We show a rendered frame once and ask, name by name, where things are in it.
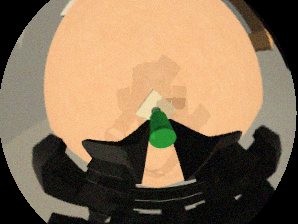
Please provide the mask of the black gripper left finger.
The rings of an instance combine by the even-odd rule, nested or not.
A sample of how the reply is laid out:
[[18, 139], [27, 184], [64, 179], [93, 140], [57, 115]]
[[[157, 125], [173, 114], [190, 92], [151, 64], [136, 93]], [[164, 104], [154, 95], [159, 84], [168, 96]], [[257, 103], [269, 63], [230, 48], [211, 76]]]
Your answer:
[[142, 185], [149, 136], [150, 120], [146, 120], [144, 124], [134, 129], [129, 136], [124, 137], [121, 141], [84, 139], [81, 144], [90, 157], [126, 165], [130, 175], [137, 181], [136, 185]]

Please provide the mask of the cream block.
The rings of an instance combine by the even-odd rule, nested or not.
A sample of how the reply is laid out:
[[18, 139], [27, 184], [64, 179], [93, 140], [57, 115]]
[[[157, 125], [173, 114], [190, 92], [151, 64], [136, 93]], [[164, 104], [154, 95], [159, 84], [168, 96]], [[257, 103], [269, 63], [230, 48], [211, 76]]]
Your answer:
[[160, 93], [153, 91], [146, 96], [146, 99], [142, 101], [140, 108], [137, 109], [136, 115], [140, 116], [141, 119], [150, 120], [150, 115], [153, 113], [154, 108], [160, 108], [160, 111], [165, 112], [166, 119], [169, 119], [177, 108], [172, 103], [169, 103], [165, 97], [162, 97]]

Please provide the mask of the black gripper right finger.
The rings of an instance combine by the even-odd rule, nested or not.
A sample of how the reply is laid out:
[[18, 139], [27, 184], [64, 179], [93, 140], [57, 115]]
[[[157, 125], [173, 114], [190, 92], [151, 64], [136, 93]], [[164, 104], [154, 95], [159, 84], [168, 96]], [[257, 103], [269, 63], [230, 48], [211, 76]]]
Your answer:
[[218, 149], [229, 147], [231, 143], [237, 143], [238, 139], [241, 139], [241, 133], [243, 133], [234, 131], [227, 132], [225, 135], [221, 133], [221, 135], [210, 137], [204, 135], [204, 133], [193, 131], [190, 127], [186, 128], [178, 121], [169, 119], [169, 123], [172, 124], [174, 133], [177, 135], [174, 148], [176, 148], [185, 181], [196, 179], [194, 175], [201, 171], [201, 168], [208, 163], [210, 157]]

